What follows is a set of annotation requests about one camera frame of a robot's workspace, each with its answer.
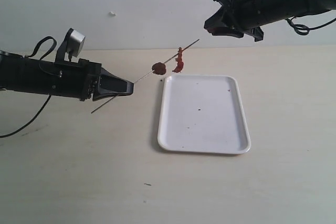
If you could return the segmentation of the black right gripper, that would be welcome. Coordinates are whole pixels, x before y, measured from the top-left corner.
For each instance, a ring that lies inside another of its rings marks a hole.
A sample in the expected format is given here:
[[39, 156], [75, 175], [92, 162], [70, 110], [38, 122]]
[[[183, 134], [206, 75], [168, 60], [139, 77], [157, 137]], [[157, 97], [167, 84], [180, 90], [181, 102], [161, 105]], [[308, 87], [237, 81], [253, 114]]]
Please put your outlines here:
[[204, 22], [213, 36], [264, 38], [261, 26], [298, 16], [309, 9], [308, 0], [214, 0], [221, 8]]

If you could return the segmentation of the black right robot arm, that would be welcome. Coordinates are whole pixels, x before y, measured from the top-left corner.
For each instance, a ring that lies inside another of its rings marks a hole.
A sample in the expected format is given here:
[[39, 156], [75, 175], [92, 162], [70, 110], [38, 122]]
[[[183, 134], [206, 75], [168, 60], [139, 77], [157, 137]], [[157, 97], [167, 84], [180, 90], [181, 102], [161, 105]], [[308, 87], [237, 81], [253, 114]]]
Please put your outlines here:
[[335, 22], [331, 20], [317, 27], [295, 24], [294, 19], [319, 15], [335, 9], [335, 0], [214, 0], [220, 9], [204, 23], [204, 29], [213, 36], [243, 38], [251, 36], [262, 41], [261, 27], [285, 20], [301, 36]]

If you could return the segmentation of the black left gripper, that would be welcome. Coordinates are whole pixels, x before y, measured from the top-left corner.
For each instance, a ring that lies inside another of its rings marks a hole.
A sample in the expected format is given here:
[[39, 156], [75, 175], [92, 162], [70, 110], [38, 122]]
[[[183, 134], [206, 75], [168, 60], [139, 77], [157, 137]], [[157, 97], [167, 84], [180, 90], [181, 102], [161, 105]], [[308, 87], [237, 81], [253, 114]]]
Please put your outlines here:
[[132, 95], [134, 83], [85, 59], [50, 62], [1, 51], [1, 88], [80, 101], [90, 99], [96, 88], [92, 100], [99, 101]]

